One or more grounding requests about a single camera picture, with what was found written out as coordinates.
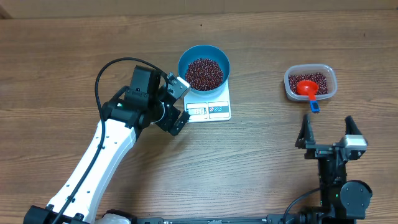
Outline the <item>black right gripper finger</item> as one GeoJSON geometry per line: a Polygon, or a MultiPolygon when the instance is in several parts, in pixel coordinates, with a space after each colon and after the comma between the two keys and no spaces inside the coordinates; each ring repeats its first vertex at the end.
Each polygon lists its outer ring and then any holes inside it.
{"type": "Polygon", "coordinates": [[[345,134],[346,135],[362,135],[352,116],[345,118],[345,134]]]}
{"type": "Polygon", "coordinates": [[[301,130],[295,142],[295,147],[299,149],[306,149],[307,145],[314,145],[314,144],[316,144],[316,141],[310,123],[310,116],[309,114],[305,114],[303,116],[301,130]]]}

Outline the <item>red measuring scoop blue handle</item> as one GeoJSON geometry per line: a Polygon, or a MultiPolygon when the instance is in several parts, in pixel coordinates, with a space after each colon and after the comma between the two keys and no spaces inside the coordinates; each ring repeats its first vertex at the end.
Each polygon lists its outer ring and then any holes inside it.
{"type": "Polygon", "coordinates": [[[299,95],[307,95],[310,103],[310,109],[312,113],[319,113],[320,106],[316,99],[316,93],[318,91],[318,85],[310,80],[302,80],[297,83],[297,93],[299,95]]]}

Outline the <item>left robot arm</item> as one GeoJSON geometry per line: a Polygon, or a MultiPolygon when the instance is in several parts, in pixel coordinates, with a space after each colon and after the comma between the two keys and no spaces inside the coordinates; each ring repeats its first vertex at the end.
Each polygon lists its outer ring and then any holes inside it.
{"type": "Polygon", "coordinates": [[[152,124],[176,136],[189,115],[174,103],[190,85],[173,73],[136,66],[131,83],[122,87],[100,109],[95,135],[77,167],[46,207],[31,206],[23,222],[135,223],[126,212],[108,210],[96,218],[100,201],[123,157],[133,148],[143,129],[152,124]]]}

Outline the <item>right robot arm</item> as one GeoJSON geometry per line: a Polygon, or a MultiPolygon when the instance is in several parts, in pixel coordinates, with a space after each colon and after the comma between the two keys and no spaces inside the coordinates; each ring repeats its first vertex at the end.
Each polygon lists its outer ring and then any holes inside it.
{"type": "Polygon", "coordinates": [[[368,141],[351,116],[345,118],[345,135],[336,143],[317,144],[310,123],[304,115],[295,147],[306,150],[305,159],[318,161],[319,188],[300,196],[320,193],[319,207],[304,207],[294,223],[356,223],[366,217],[373,191],[361,180],[348,180],[346,164],[366,152],[368,141]]]}

